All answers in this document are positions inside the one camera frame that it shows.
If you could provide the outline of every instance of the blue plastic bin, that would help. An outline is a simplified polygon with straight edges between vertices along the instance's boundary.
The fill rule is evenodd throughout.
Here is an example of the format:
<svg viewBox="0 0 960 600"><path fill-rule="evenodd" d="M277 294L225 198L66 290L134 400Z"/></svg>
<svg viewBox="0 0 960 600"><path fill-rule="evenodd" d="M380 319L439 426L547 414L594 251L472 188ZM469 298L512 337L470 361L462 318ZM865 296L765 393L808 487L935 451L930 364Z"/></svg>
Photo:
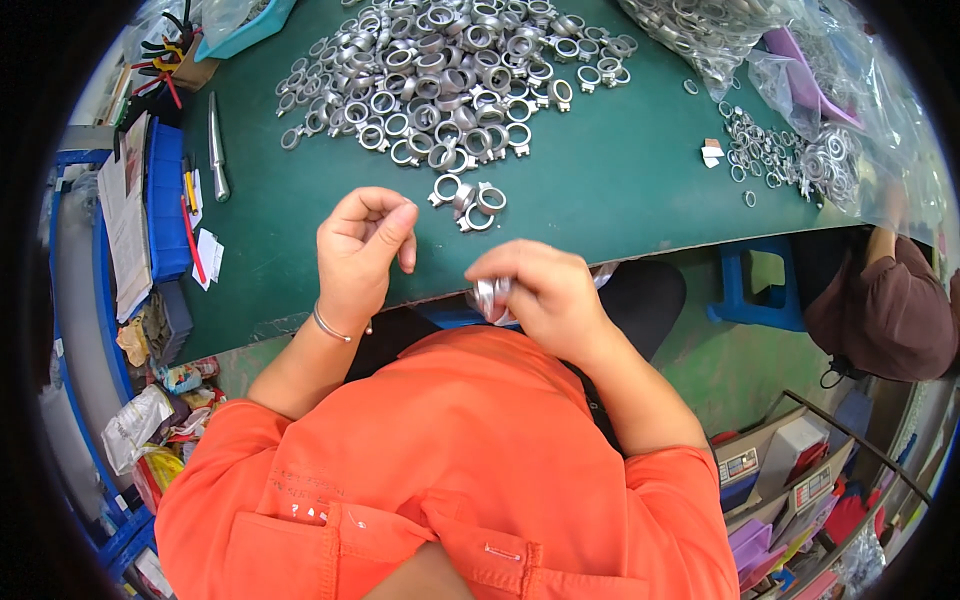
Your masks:
<svg viewBox="0 0 960 600"><path fill-rule="evenodd" d="M271 0L267 8L253 21L240 27L212 48L207 45L204 37L197 46L194 60L199 62L203 59L229 59L261 39L272 36L283 29L283 24L287 22L287 17L290 16L290 11L296 2L297 0Z"/></svg>
<svg viewBox="0 0 960 600"><path fill-rule="evenodd" d="M147 149L147 238L154 283L173 281L193 264L186 241L180 197L183 195L183 132L151 121Z"/></svg>

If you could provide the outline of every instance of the paper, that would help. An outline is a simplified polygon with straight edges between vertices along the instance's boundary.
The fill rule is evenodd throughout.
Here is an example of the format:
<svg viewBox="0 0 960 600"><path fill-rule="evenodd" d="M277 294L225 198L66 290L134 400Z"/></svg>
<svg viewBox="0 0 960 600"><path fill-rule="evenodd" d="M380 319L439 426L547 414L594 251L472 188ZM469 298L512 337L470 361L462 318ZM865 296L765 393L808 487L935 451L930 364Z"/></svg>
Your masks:
<svg viewBox="0 0 960 600"><path fill-rule="evenodd" d="M104 210L116 277L116 318L119 323L130 318L154 285L147 243L147 212L143 205L143 156L148 118L146 112L140 115L121 140L119 160L114 160L114 154L110 154L97 174L97 191Z"/></svg>
<svg viewBox="0 0 960 600"><path fill-rule="evenodd" d="M140 553L140 556L136 557L133 564L164 598L173 597L174 589L170 587L170 582L167 581L163 574L163 568L160 566L160 559L152 549L146 548Z"/></svg>
<svg viewBox="0 0 960 600"><path fill-rule="evenodd" d="M204 228L200 229L200 235L197 236L197 255L200 257L200 264L204 267L206 283L200 282L200 273L197 271L197 265L193 266L193 278L200 283L204 291L210 289L210 281L216 282L220 276L220 262L224 258L224 247L217 242L217 236Z"/></svg>
<svg viewBox="0 0 960 600"><path fill-rule="evenodd" d="M192 215L188 213L190 217L190 230L192 231L197 228L200 220L204 217L204 197L200 193L200 169L194 169L191 177L193 178L193 194L197 201L197 214Z"/></svg>

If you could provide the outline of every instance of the blue plastic crate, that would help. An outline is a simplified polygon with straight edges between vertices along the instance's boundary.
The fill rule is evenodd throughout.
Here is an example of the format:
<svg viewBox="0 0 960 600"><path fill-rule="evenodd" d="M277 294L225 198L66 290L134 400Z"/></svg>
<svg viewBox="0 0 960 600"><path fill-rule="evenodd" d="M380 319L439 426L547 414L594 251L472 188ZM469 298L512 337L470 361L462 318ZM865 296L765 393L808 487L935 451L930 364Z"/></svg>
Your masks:
<svg viewBox="0 0 960 600"><path fill-rule="evenodd" d="M287 17L296 2L297 0L271 0L267 8L253 21L240 27L212 48L207 45L204 37L197 45L194 60L199 62L203 59L229 59L256 42L272 36L283 29L283 24L287 22Z"/></svg>
<svg viewBox="0 0 960 600"><path fill-rule="evenodd" d="M183 225L183 132L151 121L147 150L147 237L154 283L173 281L193 264Z"/></svg>
<svg viewBox="0 0 960 600"><path fill-rule="evenodd" d="M163 297L163 310L167 326L170 327L170 338L154 360L158 367L166 367L177 358L187 336L193 331L193 319L190 318L190 311L187 310L179 281L161 283L156 290Z"/></svg>

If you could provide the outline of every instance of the blue stool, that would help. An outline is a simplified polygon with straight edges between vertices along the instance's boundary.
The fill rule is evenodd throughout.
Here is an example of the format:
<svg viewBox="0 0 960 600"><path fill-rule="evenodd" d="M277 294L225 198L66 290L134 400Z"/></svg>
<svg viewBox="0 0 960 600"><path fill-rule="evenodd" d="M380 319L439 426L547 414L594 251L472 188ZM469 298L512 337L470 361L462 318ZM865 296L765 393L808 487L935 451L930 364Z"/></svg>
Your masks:
<svg viewBox="0 0 960 600"><path fill-rule="evenodd" d="M743 298L743 273L740 255L746 251L768 252L783 259L783 285L772 285L766 304L750 304ZM723 266L723 301L707 306L707 318L714 323L730 321L806 331L804 316L797 296L797 279L793 274L793 256L785 237L760 237L720 245Z"/></svg>

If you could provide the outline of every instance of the shirt pocket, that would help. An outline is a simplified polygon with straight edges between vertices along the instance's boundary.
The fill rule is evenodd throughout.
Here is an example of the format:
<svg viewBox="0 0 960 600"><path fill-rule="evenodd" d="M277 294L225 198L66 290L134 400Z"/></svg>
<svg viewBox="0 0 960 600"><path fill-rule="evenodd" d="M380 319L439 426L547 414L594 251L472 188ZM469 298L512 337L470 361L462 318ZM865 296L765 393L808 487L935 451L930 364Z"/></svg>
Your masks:
<svg viewBox="0 0 960 600"><path fill-rule="evenodd" d="M224 589L236 598L324 597L335 584L336 539L320 525L237 513L224 560Z"/></svg>
<svg viewBox="0 0 960 600"><path fill-rule="evenodd" d="M647 582L629 577L584 575L540 568L533 579L537 582L537 591L531 595L536 598L635 600L650 595L650 585Z"/></svg>

